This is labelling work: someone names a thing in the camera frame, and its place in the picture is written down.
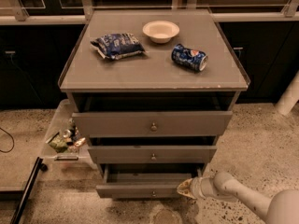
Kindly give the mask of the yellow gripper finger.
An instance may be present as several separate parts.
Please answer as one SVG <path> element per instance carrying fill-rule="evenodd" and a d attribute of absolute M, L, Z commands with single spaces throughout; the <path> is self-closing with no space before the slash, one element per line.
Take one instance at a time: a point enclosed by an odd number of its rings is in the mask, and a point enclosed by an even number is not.
<path fill-rule="evenodd" d="M 193 179 L 186 179 L 177 186 L 177 193 L 179 195 L 194 199 L 194 195 L 191 192 Z"/>

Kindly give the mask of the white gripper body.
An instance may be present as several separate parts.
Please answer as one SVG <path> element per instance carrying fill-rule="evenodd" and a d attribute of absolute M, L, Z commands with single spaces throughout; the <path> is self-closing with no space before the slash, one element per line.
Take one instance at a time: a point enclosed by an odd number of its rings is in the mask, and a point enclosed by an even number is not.
<path fill-rule="evenodd" d="M 191 195 L 196 199 L 218 197 L 218 192 L 213 184 L 213 179 L 210 177 L 195 177 L 191 181 L 190 192 Z"/>

